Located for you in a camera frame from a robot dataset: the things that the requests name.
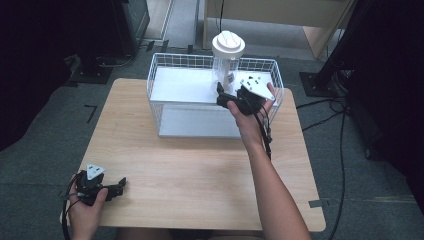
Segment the white wire basket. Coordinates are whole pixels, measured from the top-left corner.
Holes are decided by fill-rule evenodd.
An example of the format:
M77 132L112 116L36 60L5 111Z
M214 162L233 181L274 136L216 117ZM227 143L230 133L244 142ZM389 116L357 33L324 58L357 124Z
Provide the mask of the white wire basket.
M154 54L147 96L159 136L240 138L230 111L216 105L212 65L212 56ZM240 58L235 83L249 77L273 84L276 101L268 113L272 123L284 95L277 62Z

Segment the forearm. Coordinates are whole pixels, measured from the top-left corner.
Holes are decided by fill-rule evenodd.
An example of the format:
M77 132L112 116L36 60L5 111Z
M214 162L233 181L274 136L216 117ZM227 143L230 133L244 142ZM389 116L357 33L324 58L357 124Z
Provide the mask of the forearm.
M262 145L246 146L246 149L266 239L310 239L296 203L275 171Z

